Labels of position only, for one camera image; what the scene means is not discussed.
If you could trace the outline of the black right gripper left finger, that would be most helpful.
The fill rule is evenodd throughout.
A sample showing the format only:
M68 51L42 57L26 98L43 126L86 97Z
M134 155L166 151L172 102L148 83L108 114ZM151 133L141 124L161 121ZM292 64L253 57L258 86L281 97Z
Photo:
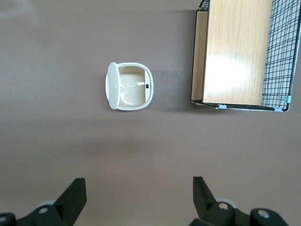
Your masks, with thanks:
M2 226L72 226L87 202L86 181L76 178L52 204L37 207L17 219L11 212L0 214Z

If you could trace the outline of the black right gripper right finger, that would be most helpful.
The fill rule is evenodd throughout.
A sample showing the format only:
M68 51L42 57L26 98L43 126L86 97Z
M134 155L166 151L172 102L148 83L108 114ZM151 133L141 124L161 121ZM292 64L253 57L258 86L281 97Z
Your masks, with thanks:
M286 226L275 211L252 209L245 214L228 201L217 201L203 177L193 178L193 202L198 214L191 226Z

